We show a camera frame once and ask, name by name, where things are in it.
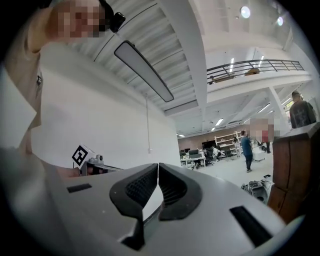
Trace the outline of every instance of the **white column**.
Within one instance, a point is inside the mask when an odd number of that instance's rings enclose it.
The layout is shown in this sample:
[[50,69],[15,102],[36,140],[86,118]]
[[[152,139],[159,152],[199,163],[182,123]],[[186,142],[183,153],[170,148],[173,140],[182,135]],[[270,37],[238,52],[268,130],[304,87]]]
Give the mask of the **white column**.
[[283,136],[290,131],[288,117],[275,89],[268,87],[266,92],[274,110],[274,137]]

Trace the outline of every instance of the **blue shirt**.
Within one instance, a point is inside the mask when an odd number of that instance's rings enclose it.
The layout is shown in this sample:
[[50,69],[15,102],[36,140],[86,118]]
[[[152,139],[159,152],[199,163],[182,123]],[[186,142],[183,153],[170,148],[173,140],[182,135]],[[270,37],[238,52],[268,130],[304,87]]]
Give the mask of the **blue shirt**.
[[250,146],[251,140],[248,137],[243,137],[241,139],[241,146],[244,156],[252,155],[252,148]]

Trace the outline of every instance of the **black slot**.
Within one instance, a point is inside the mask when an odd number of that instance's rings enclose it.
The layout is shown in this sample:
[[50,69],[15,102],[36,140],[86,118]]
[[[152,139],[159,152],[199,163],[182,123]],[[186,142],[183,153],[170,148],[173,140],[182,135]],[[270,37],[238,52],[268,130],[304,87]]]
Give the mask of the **black slot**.
[[272,237],[243,206],[232,208],[230,209],[230,212],[233,214],[255,247],[264,244]]
[[69,191],[69,193],[74,193],[74,192],[78,192],[81,190],[87,190],[92,188],[92,186],[89,183],[86,184],[81,184],[81,185],[76,185],[76,186],[69,186],[66,189]]

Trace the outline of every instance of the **metal railing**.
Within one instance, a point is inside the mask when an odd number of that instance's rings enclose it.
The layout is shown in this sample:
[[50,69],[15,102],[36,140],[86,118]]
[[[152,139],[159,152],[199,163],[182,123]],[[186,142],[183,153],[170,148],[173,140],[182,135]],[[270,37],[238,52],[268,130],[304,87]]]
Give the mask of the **metal railing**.
[[255,75],[263,72],[304,71],[299,61],[282,59],[253,59],[224,64],[207,69],[207,84],[212,85],[225,80]]

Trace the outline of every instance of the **white floor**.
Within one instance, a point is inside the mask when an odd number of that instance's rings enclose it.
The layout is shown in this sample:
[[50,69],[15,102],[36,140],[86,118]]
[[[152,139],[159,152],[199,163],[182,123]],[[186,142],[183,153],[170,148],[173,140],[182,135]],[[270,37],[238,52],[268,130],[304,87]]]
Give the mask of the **white floor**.
[[252,162],[251,172],[247,172],[246,160],[243,155],[240,158],[236,156],[225,158],[219,162],[214,162],[214,165],[200,167],[196,171],[227,180],[240,187],[243,183],[248,184],[250,181],[265,179],[264,176],[267,174],[271,175],[267,180],[272,181],[273,165],[273,154],[265,153],[264,160]]

